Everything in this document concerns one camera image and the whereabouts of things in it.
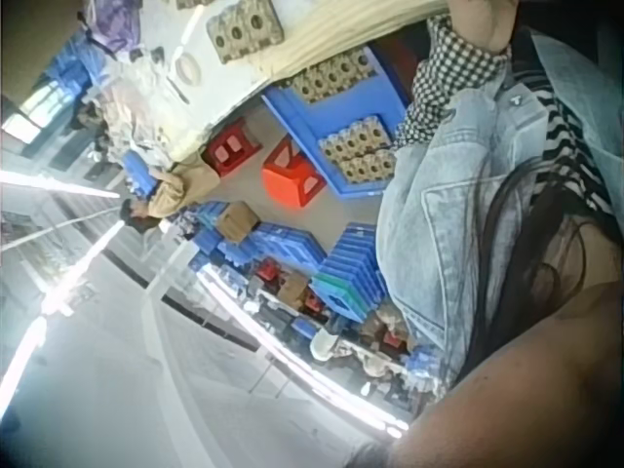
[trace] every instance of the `fluorescent light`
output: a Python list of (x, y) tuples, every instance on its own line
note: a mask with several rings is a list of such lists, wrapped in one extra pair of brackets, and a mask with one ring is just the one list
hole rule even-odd
[(191, 38), (191, 34), (195, 30), (195, 27), (197, 26), (197, 23), (203, 14), (204, 14), (204, 5), (198, 5), (197, 7), (195, 7), (195, 10), (193, 11), (193, 16), (186, 24), (186, 27), (184, 28), (184, 32), (182, 33), (182, 38), (180, 39), (182, 46), (185, 46), (188, 43), (188, 40)]
[(242, 326), (255, 337), (262, 346), (267, 348), (278, 360), (284, 363), (292, 373), (305, 381), (312, 390), (327, 402), (356, 416), (361, 421), (367, 423), (380, 431), (385, 431), (388, 427), (395, 428), (402, 432), (408, 425), (397, 419), (382, 409), (375, 407), (351, 394), (338, 384), (313, 370), (306, 362), (295, 356), (295, 354), (282, 344), (275, 336), (266, 331), (252, 317), (241, 309), (236, 301), (219, 286), (222, 280), (210, 268), (205, 268), (198, 274), (200, 282), (208, 289), (219, 304), (227, 310)]
[(108, 243), (117, 235), (124, 225), (124, 221), (117, 221), (113, 227), (108, 229), (108, 231), (91, 246), (87, 254), (69, 269), (65, 276), (63, 276), (60, 280), (60, 283), (58, 283), (52, 290), (48, 291), (46, 297), (41, 303), (42, 314), (51, 315), (61, 309), (62, 305), (67, 301), (71, 290), (74, 289), (78, 280), (80, 280), (80, 277), (89, 269), (89, 265), (93, 259), (106, 248)]
[(96, 188), (76, 185), (74, 183), (64, 183), (51, 177), (26, 175), (13, 173), (11, 171), (0, 171), (0, 182), (11, 185), (19, 185), (22, 187), (42, 188), (44, 190), (54, 190), (67, 193), (79, 193), (94, 197), (119, 198), (119, 194), (115, 192), (98, 190)]
[(371, 394), (371, 383), (367, 382), (364, 384), (364, 387), (362, 387), (362, 390), (360, 390), (360, 395), (366, 398), (370, 394)]
[(394, 427), (387, 428), (386, 432), (395, 439), (401, 439), (403, 437), (403, 433), (399, 429), (395, 429)]
[(21, 339), (16, 354), (0, 382), (0, 420), (2, 420), (9, 403), (13, 399), (13, 395), (15, 395), (18, 389), (18, 384), (30, 356), (32, 356), (36, 348), (43, 346), (46, 340), (47, 329), (48, 323), (46, 319), (38, 317), (30, 324), (26, 334)]

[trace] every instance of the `merchandise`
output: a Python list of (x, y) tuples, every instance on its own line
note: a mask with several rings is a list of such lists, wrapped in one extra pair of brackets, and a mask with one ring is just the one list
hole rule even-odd
[(323, 154), (340, 168), (348, 183), (392, 178), (395, 158), (386, 149), (390, 143), (390, 136), (376, 115), (319, 140)]
[(375, 75), (364, 49), (354, 49), (313, 65), (292, 78), (292, 89), (309, 104), (353, 88)]
[(216, 230), (228, 241), (240, 244), (260, 222), (245, 202), (230, 203), (216, 220)]
[(284, 30), (270, 0), (241, 0), (209, 19), (206, 30), (221, 63), (284, 42)]
[(277, 293), (277, 298), (293, 309), (298, 309), (303, 305), (305, 291), (308, 287), (309, 278), (294, 271), (286, 279), (284, 285)]

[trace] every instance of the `floor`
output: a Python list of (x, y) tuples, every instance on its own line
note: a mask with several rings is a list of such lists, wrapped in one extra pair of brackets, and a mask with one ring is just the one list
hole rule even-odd
[(260, 170), (269, 153), (286, 135), (286, 130), (264, 104), (249, 110), (246, 120), (263, 149), (225, 177), (211, 193), (210, 200), (244, 201), (263, 221), (310, 231), (327, 252), (332, 249), (347, 223), (377, 223), (381, 197), (341, 201), (329, 187), (325, 187), (308, 206), (300, 210), (284, 208), (273, 202), (264, 190)]

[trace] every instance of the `light blue denim jacket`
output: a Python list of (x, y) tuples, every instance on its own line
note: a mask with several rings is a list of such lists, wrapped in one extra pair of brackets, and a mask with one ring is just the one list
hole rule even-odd
[[(533, 35), (533, 41), (556, 95), (583, 124), (624, 231), (621, 90), (568, 46), (541, 35)], [(395, 178), (383, 196), (377, 226), (378, 261), (412, 332), (443, 350), (450, 378), (465, 360), (476, 304), (477, 251), (471, 235), (476, 180), (482, 184), (480, 211), (486, 213), (506, 176), (543, 153), (547, 125), (544, 106), (508, 70), (480, 89), (455, 95), (429, 144), (396, 153)], [(498, 298), (532, 184), (518, 188), (501, 217), (488, 313)]]

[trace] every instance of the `orange plastic stool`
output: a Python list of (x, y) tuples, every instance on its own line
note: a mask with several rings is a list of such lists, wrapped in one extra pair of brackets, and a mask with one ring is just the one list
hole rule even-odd
[(290, 136), (282, 139), (264, 161), (262, 181), (270, 197), (289, 208), (305, 207), (326, 185), (303, 154), (294, 154)]
[(227, 176), (245, 161), (255, 155), (262, 145), (255, 142), (246, 132), (245, 120), (238, 119), (215, 136), (202, 159), (206, 161), (219, 176)]

